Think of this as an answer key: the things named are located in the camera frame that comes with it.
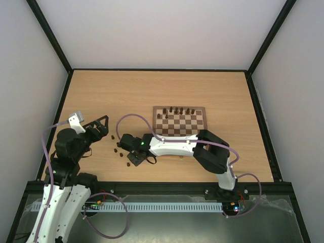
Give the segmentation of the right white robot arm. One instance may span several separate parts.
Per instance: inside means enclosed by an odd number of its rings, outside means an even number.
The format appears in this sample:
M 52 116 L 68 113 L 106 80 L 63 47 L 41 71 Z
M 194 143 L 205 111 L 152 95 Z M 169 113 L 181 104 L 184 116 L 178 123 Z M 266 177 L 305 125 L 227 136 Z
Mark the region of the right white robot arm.
M 150 158 L 154 159 L 154 164 L 158 157 L 166 155 L 192 157 L 206 171 L 216 175 L 224 197 L 232 198 L 238 193 L 236 177 L 230 164 L 233 150 L 228 143 L 208 130 L 183 137 L 152 133 L 139 138 L 123 134 L 117 145 L 128 152 L 127 158 L 135 166 L 143 161 L 149 162 Z

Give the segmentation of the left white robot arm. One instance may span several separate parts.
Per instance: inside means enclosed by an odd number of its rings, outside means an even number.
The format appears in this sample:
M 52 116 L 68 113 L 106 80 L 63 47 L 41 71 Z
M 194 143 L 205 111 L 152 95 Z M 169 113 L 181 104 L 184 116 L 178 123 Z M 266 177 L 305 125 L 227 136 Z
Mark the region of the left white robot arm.
M 44 192 L 27 242 L 67 242 L 71 228 L 90 195 L 98 191 L 96 175 L 81 173 L 79 161 L 91 145 L 108 134 L 108 116 L 84 126 L 80 112 L 70 115 L 69 128 L 57 133 L 55 150 L 47 155 Z

